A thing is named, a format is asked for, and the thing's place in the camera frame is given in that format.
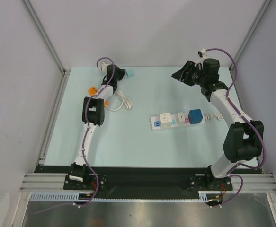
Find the teal cube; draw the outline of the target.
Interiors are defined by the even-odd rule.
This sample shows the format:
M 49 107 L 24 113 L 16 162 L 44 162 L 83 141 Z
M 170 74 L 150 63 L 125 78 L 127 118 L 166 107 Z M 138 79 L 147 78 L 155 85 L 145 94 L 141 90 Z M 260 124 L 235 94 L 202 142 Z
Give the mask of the teal cube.
M 126 75 L 127 77 L 131 78 L 134 76 L 134 72 L 131 69 L 126 69 Z

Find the orange power strip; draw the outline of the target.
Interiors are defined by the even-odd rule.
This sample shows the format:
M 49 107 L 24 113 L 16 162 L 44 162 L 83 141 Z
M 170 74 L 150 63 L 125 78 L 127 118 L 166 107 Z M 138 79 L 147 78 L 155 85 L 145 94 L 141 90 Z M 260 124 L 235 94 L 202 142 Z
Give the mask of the orange power strip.
M 89 92 L 90 96 L 93 96 L 98 92 L 98 89 L 96 87 L 91 87 L 88 90 L 88 92 Z M 105 102 L 104 102 L 104 107 L 108 107 L 108 106 L 109 106 L 109 101 L 106 99 Z

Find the blue cube plug adapter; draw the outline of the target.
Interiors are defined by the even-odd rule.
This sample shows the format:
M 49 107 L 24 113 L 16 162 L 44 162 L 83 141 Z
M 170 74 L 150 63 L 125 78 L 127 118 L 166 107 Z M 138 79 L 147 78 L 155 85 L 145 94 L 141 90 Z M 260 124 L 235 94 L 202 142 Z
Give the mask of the blue cube plug adapter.
M 203 120 L 203 114 L 200 109 L 190 110 L 188 119 L 190 124 L 199 124 Z

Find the white square socket adapter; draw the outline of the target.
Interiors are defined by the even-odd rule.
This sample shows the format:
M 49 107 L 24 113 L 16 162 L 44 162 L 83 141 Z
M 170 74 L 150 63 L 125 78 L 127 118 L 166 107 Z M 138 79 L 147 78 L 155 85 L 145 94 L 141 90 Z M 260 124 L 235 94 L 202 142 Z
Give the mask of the white square socket adapter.
M 159 117 L 160 117 L 161 125 L 167 125 L 172 123 L 172 118 L 170 113 L 160 113 Z

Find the white colourful power strip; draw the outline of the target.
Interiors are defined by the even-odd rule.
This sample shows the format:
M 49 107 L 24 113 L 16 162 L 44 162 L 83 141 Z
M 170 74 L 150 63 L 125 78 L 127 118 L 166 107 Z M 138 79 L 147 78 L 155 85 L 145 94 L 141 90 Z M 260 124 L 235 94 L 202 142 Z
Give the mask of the white colourful power strip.
M 183 124 L 177 124 L 177 113 L 171 114 L 172 123 L 167 125 L 161 125 L 159 115 L 153 116 L 150 118 L 149 127 L 152 131 L 160 131 L 160 130 L 171 130 L 176 128 L 186 128 L 186 127 L 194 127 L 205 124 L 205 118 L 203 116 L 203 120 L 199 124 L 190 124 L 188 119 L 188 113 L 184 113 L 185 122 Z

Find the small white adapter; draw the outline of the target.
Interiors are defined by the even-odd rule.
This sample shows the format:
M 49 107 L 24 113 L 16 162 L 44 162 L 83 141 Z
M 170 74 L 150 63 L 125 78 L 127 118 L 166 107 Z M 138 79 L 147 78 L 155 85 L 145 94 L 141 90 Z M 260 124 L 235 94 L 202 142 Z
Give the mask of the small white adapter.
M 183 124 L 185 122 L 185 115 L 183 112 L 177 114 L 177 124 Z

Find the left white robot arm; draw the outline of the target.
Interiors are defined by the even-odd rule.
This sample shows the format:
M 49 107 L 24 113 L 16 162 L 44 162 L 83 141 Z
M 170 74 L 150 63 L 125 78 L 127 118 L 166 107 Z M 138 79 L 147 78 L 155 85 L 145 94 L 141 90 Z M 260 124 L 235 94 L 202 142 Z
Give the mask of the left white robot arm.
M 95 130 L 99 128 L 105 119 L 105 102 L 117 91 L 118 82 L 126 75 L 126 69 L 114 64 L 102 63 L 100 70 L 106 75 L 103 78 L 101 87 L 84 98 L 82 121 L 84 131 L 82 142 L 77 156 L 67 174 L 68 182 L 73 181 L 79 188 L 86 189 L 90 186 L 91 177 L 96 173 L 88 163 L 88 153 L 91 148 Z

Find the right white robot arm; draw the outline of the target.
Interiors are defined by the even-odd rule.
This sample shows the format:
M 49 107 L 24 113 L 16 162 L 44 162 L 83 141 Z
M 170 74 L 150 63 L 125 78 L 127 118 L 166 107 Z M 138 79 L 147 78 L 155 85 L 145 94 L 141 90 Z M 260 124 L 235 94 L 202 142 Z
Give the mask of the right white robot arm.
M 259 157 L 264 152 L 264 125 L 246 115 L 229 95 L 229 88 L 219 80 L 220 62 L 207 58 L 202 63 L 187 61 L 172 78 L 188 86 L 199 85 L 201 93 L 219 111 L 228 126 L 223 143 L 223 155 L 207 168 L 205 185 L 217 189 L 222 179 L 238 166 Z

